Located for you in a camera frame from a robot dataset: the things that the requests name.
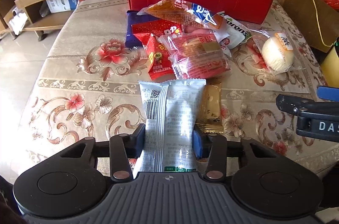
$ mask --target green label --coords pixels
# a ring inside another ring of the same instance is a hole
[[[165,171],[175,171],[175,167],[165,167]]]
[[[185,172],[186,171],[186,169],[185,168],[179,168],[179,167],[177,167],[177,170],[176,170],[177,172]]]

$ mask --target white bun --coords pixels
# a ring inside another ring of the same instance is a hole
[[[277,73],[286,72],[293,64],[293,50],[285,50],[276,37],[265,41],[262,56],[266,64]]]

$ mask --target pink snack package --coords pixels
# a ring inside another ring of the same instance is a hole
[[[177,79],[207,79],[231,69],[212,33],[161,36],[159,42],[171,55]]]

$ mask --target ribbed gray surface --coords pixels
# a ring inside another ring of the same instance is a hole
[[[225,187],[207,183],[197,173],[139,173],[114,185],[92,210],[68,219],[25,216],[31,224],[319,224],[316,218],[274,221],[248,213]]]

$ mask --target yellow container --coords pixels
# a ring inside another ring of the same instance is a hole
[[[339,57],[334,46],[321,64],[321,69],[328,86],[339,87]]]

